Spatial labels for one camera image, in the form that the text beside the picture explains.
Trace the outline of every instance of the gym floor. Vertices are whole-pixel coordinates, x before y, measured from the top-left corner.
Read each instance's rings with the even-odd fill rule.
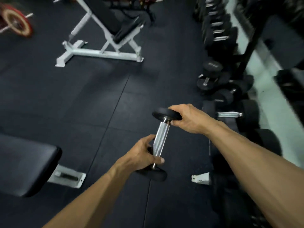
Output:
[[[34,12],[32,38],[0,35],[0,131],[63,149],[59,164],[87,173],[80,189],[46,183],[31,198],[0,195],[0,227],[42,227],[100,178],[140,138],[155,134],[158,107],[203,97],[196,79],[207,55],[195,0],[165,0],[152,6],[156,23],[135,37],[143,63],[73,57],[55,67],[61,45],[85,14],[76,3],[28,0]],[[119,19],[125,19],[116,12]],[[88,48],[105,43],[93,21],[77,36]],[[208,187],[192,174],[211,169],[208,140],[170,128],[163,155],[168,178],[159,183],[134,173],[103,227],[214,227]]]

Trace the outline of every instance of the left hand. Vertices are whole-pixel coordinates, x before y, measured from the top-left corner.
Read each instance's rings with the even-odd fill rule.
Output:
[[[151,134],[140,139],[118,162],[125,162],[130,166],[131,171],[143,169],[153,163],[157,165],[163,164],[165,159],[153,156],[148,152],[149,142],[154,138],[155,135]]]

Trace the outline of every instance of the weight bench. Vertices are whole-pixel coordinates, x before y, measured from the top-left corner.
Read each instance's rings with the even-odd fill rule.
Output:
[[[155,22],[155,14],[150,11],[150,5],[163,0],[104,0],[110,3],[110,9],[118,9],[128,18],[135,18],[125,11],[145,11],[150,18],[151,23]]]
[[[46,182],[80,188],[86,174],[58,165],[59,147],[0,134],[0,192],[30,197]]]
[[[87,13],[71,32],[69,41],[63,42],[66,52],[57,58],[57,63],[55,66],[64,67],[66,62],[69,61],[74,55],[130,60],[137,62],[143,61],[141,47],[138,46],[133,39],[144,25],[144,21],[140,17],[137,17],[131,21],[128,25],[123,26],[102,0],[77,1]],[[81,47],[87,43],[82,40],[78,40],[74,44],[70,43],[70,41],[85,26],[90,18],[92,18],[102,28],[105,38],[107,39],[107,42],[104,44],[101,50],[81,49]],[[131,46],[135,53],[123,53],[119,51],[119,49],[126,43]],[[114,48],[115,52],[106,51],[110,44]]]

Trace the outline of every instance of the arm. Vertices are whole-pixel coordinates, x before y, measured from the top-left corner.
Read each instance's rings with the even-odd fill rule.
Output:
[[[105,173],[97,182],[74,199],[43,228],[95,228],[100,227],[112,208],[130,174],[152,163],[165,160],[148,153],[147,147],[155,135],[140,139],[133,148]]]
[[[304,170],[230,130],[191,104],[174,105],[183,119],[173,121],[190,133],[207,136],[240,184],[273,227],[304,227]]]

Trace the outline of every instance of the white bench frame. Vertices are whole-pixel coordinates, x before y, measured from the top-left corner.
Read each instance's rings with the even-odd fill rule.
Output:
[[[141,55],[141,47],[136,44],[134,41],[134,37],[140,32],[143,28],[143,24],[137,26],[134,30],[131,31],[119,44],[116,44],[113,41],[113,35],[108,31],[108,29],[101,23],[101,21],[92,13],[90,8],[84,2],[84,0],[77,0],[78,3],[84,8],[87,12],[84,17],[80,20],[80,22],[76,25],[69,36],[69,41],[64,41],[62,45],[66,49],[66,52],[57,58],[56,67],[65,67],[65,64],[74,56],[88,56],[88,57],[101,57],[101,58],[112,58],[119,60],[129,60],[129,61],[137,61],[142,62],[143,57]],[[87,42],[83,40],[78,40],[74,44],[71,44],[70,41],[74,36],[85,26],[85,24],[92,18],[104,31],[105,38],[107,42],[104,44],[101,50],[95,49],[81,49],[81,47]],[[128,43],[135,53],[123,53],[120,52],[119,49]],[[112,45],[114,48],[113,51],[106,51],[109,45]]]

